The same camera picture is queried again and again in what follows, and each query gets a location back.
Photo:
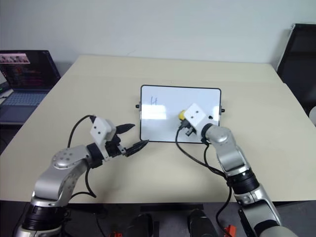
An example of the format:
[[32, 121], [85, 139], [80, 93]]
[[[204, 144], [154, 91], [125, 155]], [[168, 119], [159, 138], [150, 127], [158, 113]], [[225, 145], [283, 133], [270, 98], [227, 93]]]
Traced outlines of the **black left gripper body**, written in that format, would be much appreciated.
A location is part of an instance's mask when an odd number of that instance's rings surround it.
[[120, 155], [126, 155], [126, 149], [120, 144], [121, 139], [114, 135], [111, 141], [105, 143], [105, 148], [110, 158], [114, 158]]

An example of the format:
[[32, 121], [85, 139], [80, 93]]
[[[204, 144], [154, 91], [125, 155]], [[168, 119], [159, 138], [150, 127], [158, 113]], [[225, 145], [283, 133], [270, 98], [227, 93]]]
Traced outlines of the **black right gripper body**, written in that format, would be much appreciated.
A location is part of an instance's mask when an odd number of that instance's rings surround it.
[[186, 124], [185, 126], [184, 126], [186, 129], [187, 129], [187, 131], [186, 131], [186, 135], [189, 137], [189, 136], [191, 136], [192, 134], [197, 134], [197, 131], [196, 131], [196, 129], [191, 125], [191, 124]]

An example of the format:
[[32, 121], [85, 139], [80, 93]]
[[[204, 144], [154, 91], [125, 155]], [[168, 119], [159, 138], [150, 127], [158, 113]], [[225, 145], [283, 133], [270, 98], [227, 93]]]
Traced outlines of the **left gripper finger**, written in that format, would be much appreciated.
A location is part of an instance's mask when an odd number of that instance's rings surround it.
[[132, 123], [126, 123], [122, 125], [116, 126], [116, 134], [123, 134], [132, 129], [135, 126], [135, 124]]
[[126, 149], [125, 156], [129, 157], [137, 152], [139, 152], [141, 149], [143, 149], [147, 144], [149, 140], [139, 141], [135, 144], [133, 144], [130, 148]]

